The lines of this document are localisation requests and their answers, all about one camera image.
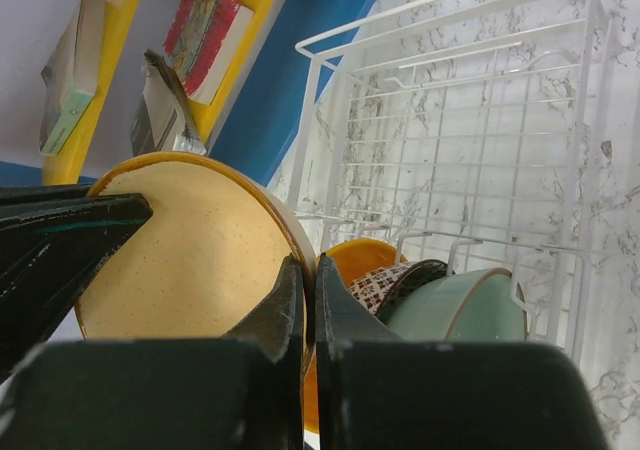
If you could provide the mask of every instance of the book spine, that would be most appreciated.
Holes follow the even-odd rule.
[[[178,12],[171,24],[167,38],[164,41],[164,49],[168,55],[173,53],[173,50],[180,39],[180,35],[189,20],[189,15],[191,14],[195,1],[196,0],[180,0]]]
[[[218,0],[198,57],[182,82],[187,95],[195,94],[207,78],[240,6],[237,0]]]
[[[42,145],[41,152],[43,154],[57,155],[60,153],[92,99],[91,95],[78,92],[74,92],[69,97],[67,105],[60,113],[60,118],[51,130],[47,141]]]

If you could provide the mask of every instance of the white wire dish rack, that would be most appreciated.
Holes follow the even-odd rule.
[[[354,29],[353,43],[328,44]],[[419,0],[296,48],[310,70],[288,203],[321,227],[322,250],[367,235],[397,260],[509,268],[529,338],[579,363],[594,254],[581,216],[600,151],[587,142],[617,48],[601,1]],[[335,70],[337,135],[325,205],[310,212],[300,190],[322,66]]]

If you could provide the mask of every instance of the bookshelf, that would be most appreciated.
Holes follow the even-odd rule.
[[[140,0],[107,1],[111,3],[107,6],[105,14],[102,57],[98,74],[98,91],[60,153],[45,158],[42,169],[42,179],[45,185],[60,185],[76,183],[78,181],[111,81],[113,80],[113,75],[120,59],[120,54],[127,39],[129,27],[131,26]],[[236,51],[229,70],[218,89],[216,97],[210,105],[202,105],[195,102],[190,103],[196,126],[203,141],[206,141],[211,133],[224,102],[231,92],[233,83],[238,77],[243,63],[275,0],[240,1],[251,8],[254,11],[254,15]]]

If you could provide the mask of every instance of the thick book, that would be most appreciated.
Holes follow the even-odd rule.
[[[147,78],[131,128],[133,154],[175,150],[204,155],[206,149],[175,71],[152,50],[144,58]]]
[[[187,96],[209,105],[253,17],[238,0],[182,0],[164,43]]]
[[[104,0],[80,0],[42,69],[46,97],[40,151],[44,154],[60,152],[96,94],[105,7]]]

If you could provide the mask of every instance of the yellow bowl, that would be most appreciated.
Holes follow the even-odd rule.
[[[307,305],[312,302],[316,257],[297,218],[265,188],[232,168],[188,153],[146,154],[116,166],[88,195],[118,193],[141,193],[154,216],[105,263],[76,303],[85,338],[220,336],[271,291],[282,259],[290,253],[301,263],[305,300]],[[193,221],[202,225],[189,225]],[[260,238],[261,232],[268,238]],[[206,291],[209,283],[203,273],[218,292]],[[216,278],[220,275],[224,281]],[[205,281],[198,286],[198,279]],[[155,290],[159,286],[168,289],[166,294]],[[253,293],[240,293],[245,286]],[[198,291],[184,291],[196,287]],[[201,308],[210,302],[209,308]],[[117,306],[122,308],[119,314]],[[215,324],[206,312],[214,314]],[[127,329],[135,334],[123,334]],[[304,369],[313,355],[309,328],[306,335]]]
[[[345,285],[360,278],[365,273],[380,267],[390,267],[395,263],[396,249],[388,243],[370,238],[358,238],[344,242],[327,250],[327,255],[336,261],[336,266]],[[401,262],[406,262],[404,255]],[[304,379],[304,428],[310,432],[320,432],[318,412],[318,375],[315,356],[311,368]]]

